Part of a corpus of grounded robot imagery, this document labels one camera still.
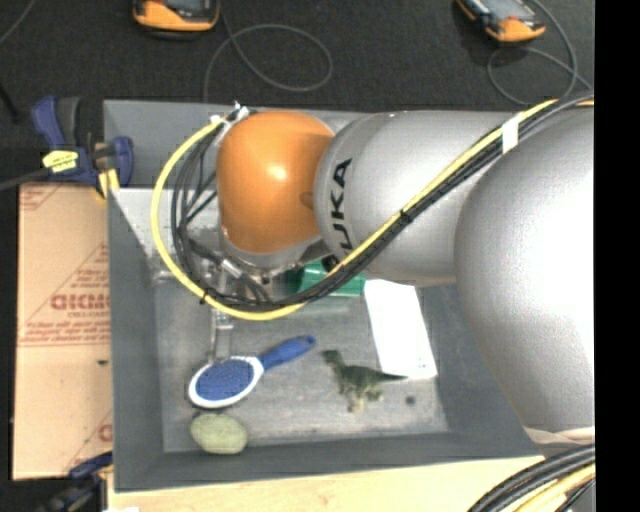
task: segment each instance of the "cardboard sheet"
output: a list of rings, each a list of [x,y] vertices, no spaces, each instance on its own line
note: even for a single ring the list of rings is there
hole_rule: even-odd
[[[18,272],[13,478],[63,476],[112,445],[105,200],[23,186]]]

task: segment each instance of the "blue brush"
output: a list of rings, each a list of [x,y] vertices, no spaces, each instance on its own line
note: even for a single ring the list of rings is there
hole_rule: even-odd
[[[206,409],[235,404],[253,390],[266,370],[300,357],[315,343],[312,336],[298,336],[258,357],[231,356],[207,364],[192,377],[189,398]]]

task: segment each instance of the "green dinosaur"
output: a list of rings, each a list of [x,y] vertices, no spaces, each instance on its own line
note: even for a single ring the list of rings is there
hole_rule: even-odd
[[[322,357],[333,367],[340,394],[349,400],[349,412],[362,411],[365,397],[370,401],[382,400],[382,382],[406,379],[402,375],[390,375],[366,366],[346,365],[337,350],[324,350]]]

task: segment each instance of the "green object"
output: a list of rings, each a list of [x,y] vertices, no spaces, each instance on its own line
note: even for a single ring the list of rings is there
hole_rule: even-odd
[[[189,430],[196,444],[207,453],[234,455],[247,445],[247,430],[225,414],[201,414],[191,422]]]
[[[366,366],[346,365],[337,350],[325,350],[322,357],[333,368],[340,394],[349,400],[349,412],[362,411],[365,398],[369,401],[382,400],[380,384],[383,382],[406,379],[402,375],[390,375]]]
[[[314,261],[300,270],[287,272],[287,282],[291,293],[306,290],[322,281],[328,274],[321,261]],[[366,278],[358,274],[349,282],[329,295],[330,297],[357,297],[364,291]]]

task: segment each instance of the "white card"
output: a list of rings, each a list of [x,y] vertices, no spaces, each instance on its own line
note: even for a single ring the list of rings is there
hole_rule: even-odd
[[[438,370],[415,287],[368,279],[364,296],[381,370],[414,379],[435,377]]]

